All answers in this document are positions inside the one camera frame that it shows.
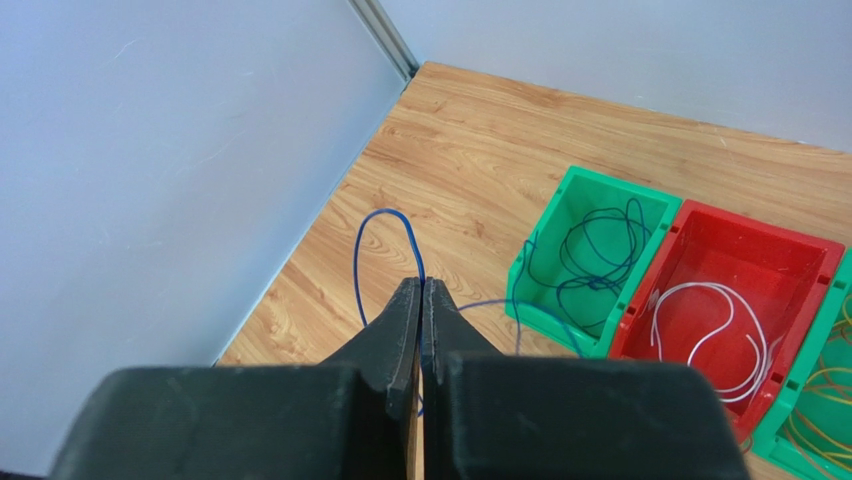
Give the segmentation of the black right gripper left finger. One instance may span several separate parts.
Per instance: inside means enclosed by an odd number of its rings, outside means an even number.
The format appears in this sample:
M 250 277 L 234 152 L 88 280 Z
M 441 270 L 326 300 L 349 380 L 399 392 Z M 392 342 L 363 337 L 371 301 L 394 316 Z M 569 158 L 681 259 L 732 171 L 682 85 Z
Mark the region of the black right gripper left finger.
M 406 479 L 422 287 L 315 365 L 146 367 L 103 379 L 53 479 Z

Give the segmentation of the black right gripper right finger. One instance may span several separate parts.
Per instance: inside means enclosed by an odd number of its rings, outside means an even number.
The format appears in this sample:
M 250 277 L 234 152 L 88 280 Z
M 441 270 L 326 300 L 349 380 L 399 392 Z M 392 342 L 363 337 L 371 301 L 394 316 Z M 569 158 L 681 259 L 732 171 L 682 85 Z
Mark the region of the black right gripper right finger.
M 723 408 L 672 363 L 501 353 L 446 285 L 422 294 L 429 479 L 745 479 Z

